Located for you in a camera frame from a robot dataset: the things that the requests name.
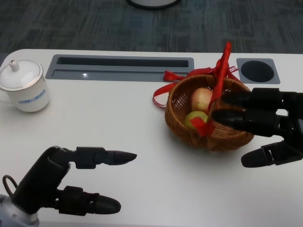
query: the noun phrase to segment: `white table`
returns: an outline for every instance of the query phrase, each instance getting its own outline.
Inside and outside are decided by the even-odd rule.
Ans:
[[[221,53],[20,50],[10,54],[4,65],[12,59],[35,60],[46,73],[55,54],[192,57],[195,68],[212,67],[221,57]],[[302,91],[303,55],[238,53],[231,55],[230,65],[236,66],[239,57],[272,58],[281,84],[266,87]],[[302,226],[303,162],[248,169],[240,161],[243,154],[281,138],[256,136],[238,151],[207,154],[179,142],[165,124],[164,111],[152,103],[153,92],[164,82],[47,80],[47,84],[51,102],[41,112],[22,113],[0,103],[2,175],[9,174],[20,182],[52,145],[69,149],[103,146],[133,152],[138,157],[124,166],[100,165],[95,170],[77,170],[73,165],[60,185],[60,189],[78,186],[115,198],[122,204],[118,214],[77,217],[41,209],[41,226],[50,226],[44,221],[62,227],[76,225],[56,222],[86,227]],[[5,192],[2,185],[0,192]]]

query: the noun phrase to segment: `apple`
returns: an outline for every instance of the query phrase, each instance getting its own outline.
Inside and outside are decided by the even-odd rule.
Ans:
[[[206,123],[208,116],[206,113],[204,113],[202,111],[193,111],[186,116],[186,118],[184,120],[184,124],[191,129],[195,129],[195,127],[190,122],[190,120],[195,117],[200,117]]]
[[[191,111],[202,111],[208,114],[208,106],[212,96],[212,90],[203,87],[198,88],[190,97]]]

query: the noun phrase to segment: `cup lid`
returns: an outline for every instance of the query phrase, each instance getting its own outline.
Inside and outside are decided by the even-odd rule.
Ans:
[[[11,60],[0,72],[0,88],[7,91],[23,90],[42,76],[42,66],[36,61]]]

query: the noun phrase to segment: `white round base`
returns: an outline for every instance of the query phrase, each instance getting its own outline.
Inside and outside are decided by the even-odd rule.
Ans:
[[[180,0],[128,0],[135,6],[144,7],[144,8],[163,8],[171,6]]]

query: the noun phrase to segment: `white tea cup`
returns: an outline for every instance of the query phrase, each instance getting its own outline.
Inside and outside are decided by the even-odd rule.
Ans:
[[[0,72],[0,89],[25,112],[41,110],[50,99],[42,65],[36,61],[10,61]]]

